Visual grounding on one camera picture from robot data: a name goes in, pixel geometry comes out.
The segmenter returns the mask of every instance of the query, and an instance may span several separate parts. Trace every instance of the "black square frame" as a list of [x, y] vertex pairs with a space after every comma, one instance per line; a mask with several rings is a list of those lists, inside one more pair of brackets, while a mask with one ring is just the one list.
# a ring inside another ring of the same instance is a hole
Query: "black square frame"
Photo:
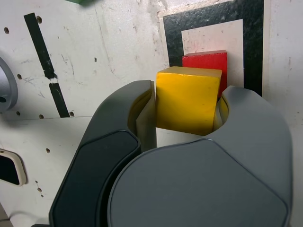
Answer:
[[243, 19], [244, 88], [262, 95], [264, 0], [232, 0], [163, 17], [170, 66], [182, 66], [184, 30]]

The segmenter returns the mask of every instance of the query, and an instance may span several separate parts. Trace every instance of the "black tape stripe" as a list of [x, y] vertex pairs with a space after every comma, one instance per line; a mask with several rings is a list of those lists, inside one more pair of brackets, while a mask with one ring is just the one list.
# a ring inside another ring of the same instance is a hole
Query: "black tape stripe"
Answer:
[[[25, 15], [24, 19], [30, 36], [32, 37], [45, 77], [48, 79], [57, 78], [35, 14], [30, 13]], [[59, 84], [49, 84], [49, 88], [60, 117], [70, 117]]]
[[53, 65], [49, 57], [35, 14], [30, 13], [28, 15], [25, 15], [24, 19], [27, 24], [30, 36], [32, 37], [45, 77], [47, 77], [48, 79], [55, 78]]
[[262, 95], [264, 0], [234, 0], [163, 17], [170, 66], [182, 66], [182, 31], [243, 19], [244, 87]]
[[60, 117], [70, 117], [59, 84], [49, 84], [49, 88], [51, 90], [53, 100], [55, 101]]

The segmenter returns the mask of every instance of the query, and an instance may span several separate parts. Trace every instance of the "wooden block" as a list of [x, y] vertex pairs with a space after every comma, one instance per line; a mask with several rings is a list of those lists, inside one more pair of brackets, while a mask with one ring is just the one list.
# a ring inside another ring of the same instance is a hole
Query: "wooden block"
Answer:
[[170, 67], [157, 74], [157, 127], [207, 135], [213, 130], [221, 70]]
[[182, 57], [183, 67], [200, 69], [222, 70], [220, 89], [218, 97], [227, 88], [227, 52], [209, 51], [200, 53], [189, 53]]

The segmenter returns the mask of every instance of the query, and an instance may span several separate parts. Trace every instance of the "black panel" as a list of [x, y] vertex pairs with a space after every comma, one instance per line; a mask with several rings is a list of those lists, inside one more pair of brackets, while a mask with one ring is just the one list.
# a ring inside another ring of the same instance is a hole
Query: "black panel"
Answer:
[[49, 57], [35, 14], [34, 13], [27, 14], [24, 16], [24, 19], [27, 24], [27, 28], [29, 30], [30, 36], [32, 37], [41, 66], [45, 73], [45, 77], [47, 77], [48, 79], [55, 78], [56, 76], [54, 73], [53, 65]]
[[13, 160], [0, 156], [0, 179], [19, 185], [18, 174]]
[[262, 95], [264, 0], [235, 0], [163, 17], [170, 66], [182, 66], [181, 32], [243, 19], [244, 87]]
[[51, 226], [95, 227], [96, 222], [106, 226], [107, 200], [114, 180], [139, 153], [137, 140], [126, 131], [83, 145], [53, 203]]
[[60, 117], [70, 117], [70, 114], [68, 113], [63, 94], [61, 92], [60, 86], [58, 83], [50, 83], [49, 88], [51, 90], [53, 100], [55, 102], [55, 105], [57, 107], [58, 113]]

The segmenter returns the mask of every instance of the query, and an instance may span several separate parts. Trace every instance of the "yellow cube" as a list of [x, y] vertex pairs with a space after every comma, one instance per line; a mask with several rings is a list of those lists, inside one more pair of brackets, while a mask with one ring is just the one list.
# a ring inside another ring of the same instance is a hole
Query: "yellow cube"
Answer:
[[170, 67], [157, 74], [157, 127], [207, 135], [213, 130], [221, 70]]

